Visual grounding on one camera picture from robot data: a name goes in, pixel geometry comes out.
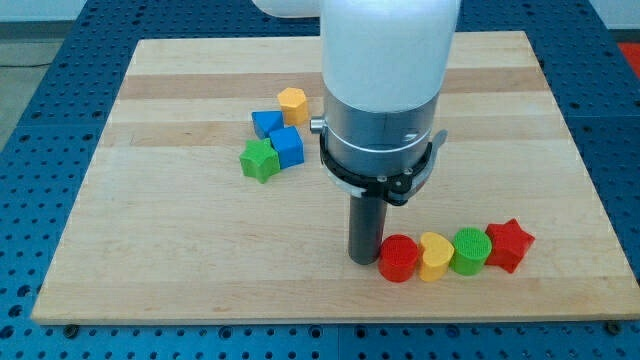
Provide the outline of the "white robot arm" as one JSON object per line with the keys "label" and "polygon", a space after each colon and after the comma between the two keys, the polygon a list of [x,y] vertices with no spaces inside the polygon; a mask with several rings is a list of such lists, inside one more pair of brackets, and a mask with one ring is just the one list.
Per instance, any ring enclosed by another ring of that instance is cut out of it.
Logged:
{"label": "white robot arm", "polygon": [[349,171],[396,175],[425,153],[459,0],[253,0],[281,18],[317,17],[327,150]]}

